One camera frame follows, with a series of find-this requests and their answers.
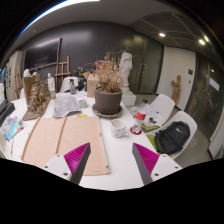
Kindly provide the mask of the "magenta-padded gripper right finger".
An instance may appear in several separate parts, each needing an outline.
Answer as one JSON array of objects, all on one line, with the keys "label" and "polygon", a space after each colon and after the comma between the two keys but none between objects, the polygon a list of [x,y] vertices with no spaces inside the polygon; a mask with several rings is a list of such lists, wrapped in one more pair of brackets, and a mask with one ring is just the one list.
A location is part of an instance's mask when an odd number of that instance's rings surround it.
[{"label": "magenta-padded gripper right finger", "polygon": [[148,148],[133,144],[132,153],[140,172],[143,185],[147,185],[182,169],[167,154],[157,154]]}]

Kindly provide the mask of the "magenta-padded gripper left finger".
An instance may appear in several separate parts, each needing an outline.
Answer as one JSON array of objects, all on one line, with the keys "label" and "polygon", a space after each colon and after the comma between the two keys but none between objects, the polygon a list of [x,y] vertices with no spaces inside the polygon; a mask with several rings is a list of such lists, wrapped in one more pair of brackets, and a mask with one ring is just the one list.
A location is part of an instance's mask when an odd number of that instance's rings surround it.
[{"label": "magenta-padded gripper left finger", "polygon": [[90,154],[90,144],[85,143],[65,155],[56,154],[43,166],[43,169],[78,185]]}]

